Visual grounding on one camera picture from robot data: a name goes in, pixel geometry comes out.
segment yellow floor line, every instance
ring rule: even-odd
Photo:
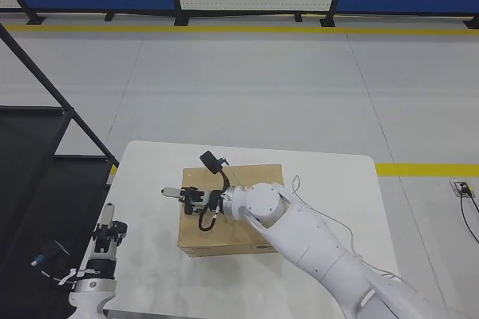
[[[479,30],[470,29],[393,29],[393,28],[321,28],[306,26],[26,26],[8,25],[9,31],[38,32],[229,32],[229,33],[350,33],[392,35],[468,35],[478,36]]]
[[[117,168],[112,167],[110,174]],[[479,164],[376,163],[378,176],[479,177]]]

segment power outlet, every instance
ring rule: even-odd
[[[464,180],[454,180],[454,179],[451,179],[450,180],[450,186],[453,187],[453,190],[454,190],[454,194],[456,194],[456,197],[461,197],[461,185],[463,183],[466,183],[469,188],[470,188],[470,191],[472,192],[472,197],[476,197],[476,194],[473,192],[473,188],[472,188],[472,185],[470,185],[469,183],[467,183],[466,181]]]

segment brown cardboard box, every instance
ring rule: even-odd
[[[255,165],[224,167],[232,186],[250,187],[257,183],[283,184],[281,165]],[[183,187],[194,186],[203,190],[222,187],[220,174],[213,175],[207,168],[185,168]],[[204,216],[204,225],[210,224],[212,214]],[[190,257],[218,256],[224,254],[273,253],[275,249],[244,221],[226,219],[219,214],[215,226],[208,232],[199,230],[199,216],[184,214],[181,205],[179,239],[177,245]]]

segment gray floor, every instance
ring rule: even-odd
[[[9,17],[4,23],[21,19]],[[101,19],[60,15],[46,21],[102,24]],[[463,28],[458,20],[337,22]],[[125,17],[114,23],[172,20]],[[279,20],[193,23],[276,25]],[[152,140],[365,154],[376,162],[479,163],[479,37],[13,35],[119,159],[130,140]],[[56,105],[1,42],[0,104]],[[77,127],[70,128],[58,152],[99,154]],[[468,181],[479,204],[479,179]],[[379,182],[402,276],[429,299],[479,318],[479,247],[462,223],[449,178],[382,177]],[[478,232],[473,208],[465,209]]]

